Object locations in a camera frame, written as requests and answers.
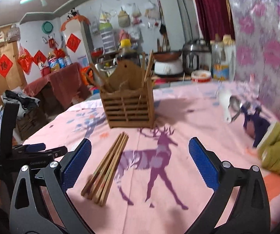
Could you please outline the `chair with clothes pile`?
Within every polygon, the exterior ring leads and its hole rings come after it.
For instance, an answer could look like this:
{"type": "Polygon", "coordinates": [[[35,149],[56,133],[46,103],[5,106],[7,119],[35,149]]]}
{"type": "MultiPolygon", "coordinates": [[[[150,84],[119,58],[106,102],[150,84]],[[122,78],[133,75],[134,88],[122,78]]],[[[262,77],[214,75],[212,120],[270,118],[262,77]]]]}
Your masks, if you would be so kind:
{"type": "Polygon", "coordinates": [[[11,90],[6,90],[1,99],[4,104],[19,104],[15,131],[22,141],[48,124],[40,99],[11,90]]]}

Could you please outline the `red covered side table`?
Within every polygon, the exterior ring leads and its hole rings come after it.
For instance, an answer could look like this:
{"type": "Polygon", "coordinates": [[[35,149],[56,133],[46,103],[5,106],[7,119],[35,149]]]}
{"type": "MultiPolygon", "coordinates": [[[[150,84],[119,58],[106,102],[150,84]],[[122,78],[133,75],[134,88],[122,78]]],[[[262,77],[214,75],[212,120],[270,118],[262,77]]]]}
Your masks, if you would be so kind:
{"type": "Polygon", "coordinates": [[[25,94],[35,97],[48,83],[51,85],[55,98],[64,109],[71,106],[72,99],[77,94],[84,100],[91,95],[82,80],[79,63],[72,63],[65,68],[41,77],[25,86],[23,91],[25,94]]]}

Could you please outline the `olive and cream knit cloth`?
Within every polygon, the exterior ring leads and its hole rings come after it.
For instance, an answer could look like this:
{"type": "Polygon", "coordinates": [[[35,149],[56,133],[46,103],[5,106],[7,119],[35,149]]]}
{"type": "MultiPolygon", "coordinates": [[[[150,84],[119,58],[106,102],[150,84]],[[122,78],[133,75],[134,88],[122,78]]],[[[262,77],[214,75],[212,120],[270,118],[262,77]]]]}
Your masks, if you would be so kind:
{"type": "Polygon", "coordinates": [[[242,105],[240,111],[244,114],[244,131],[254,140],[253,148],[262,168],[280,174],[280,122],[271,123],[261,117],[260,107],[250,113],[248,103],[242,105]]]}

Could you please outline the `pink deer print tablecloth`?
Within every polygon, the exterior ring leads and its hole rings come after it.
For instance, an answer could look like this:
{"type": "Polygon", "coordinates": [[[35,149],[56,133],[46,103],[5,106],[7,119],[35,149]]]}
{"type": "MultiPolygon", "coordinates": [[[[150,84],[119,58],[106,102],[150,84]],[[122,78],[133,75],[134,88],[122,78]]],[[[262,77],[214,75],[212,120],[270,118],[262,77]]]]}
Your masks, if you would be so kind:
{"type": "Polygon", "coordinates": [[[156,128],[120,129],[110,128],[100,100],[88,100],[58,115],[26,143],[72,151],[82,139],[90,140],[91,156],[67,194],[95,233],[184,233],[213,193],[189,155],[192,137],[235,167],[260,165],[244,117],[232,123],[223,119],[216,97],[223,89],[253,106],[260,104],[260,91],[248,82],[161,88],[154,91],[156,128]],[[106,205],[100,207],[81,190],[121,132],[129,139],[106,205]]]}

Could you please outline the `wooden slatted utensil holder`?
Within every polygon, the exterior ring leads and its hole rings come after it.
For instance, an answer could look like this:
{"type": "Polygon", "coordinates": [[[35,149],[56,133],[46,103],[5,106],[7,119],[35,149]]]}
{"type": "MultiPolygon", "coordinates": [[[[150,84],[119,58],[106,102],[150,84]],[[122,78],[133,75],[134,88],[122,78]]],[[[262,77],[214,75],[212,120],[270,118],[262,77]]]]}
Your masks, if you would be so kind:
{"type": "Polygon", "coordinates": [[[110,91],[100,92],[110,128],[153,128],[153,84],[150,72],[131,60],[121,60],[107,80],[110,91]]]}

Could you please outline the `white refrigerator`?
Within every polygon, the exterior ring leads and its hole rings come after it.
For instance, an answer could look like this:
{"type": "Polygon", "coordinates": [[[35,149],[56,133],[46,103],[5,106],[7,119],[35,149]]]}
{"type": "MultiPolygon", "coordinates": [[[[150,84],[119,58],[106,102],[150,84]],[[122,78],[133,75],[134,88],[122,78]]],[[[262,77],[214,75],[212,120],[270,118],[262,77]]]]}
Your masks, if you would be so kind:
{"type": "Polygon", "coordinates": [[[91,51],[94,47],[89,26],[90,22],[85,16],[69,13],[60,29],[70,60],[79,63],[82,68],[93,62],[91,51]]]}

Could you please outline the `dark soy sauce bottle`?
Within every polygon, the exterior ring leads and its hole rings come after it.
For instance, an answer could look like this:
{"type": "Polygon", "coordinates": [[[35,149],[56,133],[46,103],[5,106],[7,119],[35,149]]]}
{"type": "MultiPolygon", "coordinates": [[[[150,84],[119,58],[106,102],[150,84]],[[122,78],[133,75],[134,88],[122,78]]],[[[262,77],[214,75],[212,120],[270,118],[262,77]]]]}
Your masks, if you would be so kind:
{"type": "Polygon", "coordinates": [[[137,56],[137,52],[132,49],[130,39],[122,39],[120,41],[120,51],[117,56],[118,60],[132,59],[137,56]]]}

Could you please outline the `white ceramic spoon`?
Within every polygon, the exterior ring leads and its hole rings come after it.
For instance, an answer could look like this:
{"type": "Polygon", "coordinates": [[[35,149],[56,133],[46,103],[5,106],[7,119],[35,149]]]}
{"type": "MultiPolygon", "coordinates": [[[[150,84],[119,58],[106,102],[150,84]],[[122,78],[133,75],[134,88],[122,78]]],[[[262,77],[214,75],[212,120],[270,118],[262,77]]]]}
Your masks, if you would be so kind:
{"type": "Polygon", "coordinates": [[[222,107],[223,119],[227,123],[231,123],[231,113],[229,111],[230,98],[232,94],[228,89],[220,89],[217,93],[217,98],[220,106],[222,107]]]}

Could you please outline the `stacked steamer with green lid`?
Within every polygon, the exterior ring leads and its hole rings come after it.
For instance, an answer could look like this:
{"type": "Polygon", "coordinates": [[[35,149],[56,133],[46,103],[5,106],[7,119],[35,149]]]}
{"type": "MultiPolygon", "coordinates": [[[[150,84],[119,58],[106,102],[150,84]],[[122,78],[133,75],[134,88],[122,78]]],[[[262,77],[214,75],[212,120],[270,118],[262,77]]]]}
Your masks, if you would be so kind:
{"type": "Polygon", "coordinates": [[[116,51],[116,41],[112,24],[109,22],[100,23],[99,30],[103,43],[104,54],[116,51]]]}

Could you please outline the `white cooker with frying pan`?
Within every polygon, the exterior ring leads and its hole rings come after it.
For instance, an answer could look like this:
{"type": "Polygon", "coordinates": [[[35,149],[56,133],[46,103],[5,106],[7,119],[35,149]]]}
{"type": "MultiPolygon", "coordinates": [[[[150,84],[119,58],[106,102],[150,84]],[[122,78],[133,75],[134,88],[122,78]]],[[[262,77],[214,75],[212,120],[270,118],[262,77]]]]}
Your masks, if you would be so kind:
{"type": "Polygon", "coordinates": [[[183,74],[181,55],[181,50],[153,53],[155,61],[154,74],[161,77],[170,77],[183,74]]]}

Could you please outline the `red white bowl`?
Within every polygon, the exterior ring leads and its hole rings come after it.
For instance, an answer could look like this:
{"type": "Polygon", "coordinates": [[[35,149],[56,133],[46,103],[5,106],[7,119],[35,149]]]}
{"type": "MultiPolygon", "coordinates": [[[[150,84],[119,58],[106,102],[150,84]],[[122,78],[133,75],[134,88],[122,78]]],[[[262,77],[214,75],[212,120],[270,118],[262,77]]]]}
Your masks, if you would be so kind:
{"type": "Polygon", "coordinates": [[[211,72],[207,70],[195,70],[191,73],[191,80],[197,83],[205,83],[211,81],[211,72]]]}

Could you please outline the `clear oil bottle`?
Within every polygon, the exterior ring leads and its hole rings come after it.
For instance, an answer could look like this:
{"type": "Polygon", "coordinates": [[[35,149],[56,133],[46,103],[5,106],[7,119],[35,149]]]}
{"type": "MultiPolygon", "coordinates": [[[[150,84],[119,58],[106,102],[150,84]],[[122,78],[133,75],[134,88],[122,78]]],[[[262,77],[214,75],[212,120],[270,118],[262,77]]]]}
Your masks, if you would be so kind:
{"type": "Polygon", "coordinates": [[[229,80],[229,62],[226,59],[225,45],[218,33],[212,44],[212,76],[219,81],[229,80]]]}

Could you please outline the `black silver pressure cooker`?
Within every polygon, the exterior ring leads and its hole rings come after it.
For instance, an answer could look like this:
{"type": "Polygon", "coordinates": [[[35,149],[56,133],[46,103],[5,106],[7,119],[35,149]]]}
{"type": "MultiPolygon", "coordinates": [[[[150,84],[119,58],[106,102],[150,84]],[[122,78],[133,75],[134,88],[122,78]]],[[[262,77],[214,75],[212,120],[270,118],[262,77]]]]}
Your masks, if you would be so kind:
{"type": "Polygon", "coordinates": [[[212,53],[209,42],[204,39],[194,39],[182,47],[182,64],[186,74],[195,70],[211,71],[212,53]]]}

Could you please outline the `dark red curtain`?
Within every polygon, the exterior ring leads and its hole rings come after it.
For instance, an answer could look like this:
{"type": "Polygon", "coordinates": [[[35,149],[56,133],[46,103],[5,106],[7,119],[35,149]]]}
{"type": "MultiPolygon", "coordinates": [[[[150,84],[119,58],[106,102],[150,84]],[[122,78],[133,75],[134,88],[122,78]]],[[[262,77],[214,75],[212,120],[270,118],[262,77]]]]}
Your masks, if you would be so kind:
{"type": "Polygon", "coordinates": [[[230,35],[235,39],[233,17],[229,0],[195,0],[198,21],[203,38],[207,41],[230,35]]]}

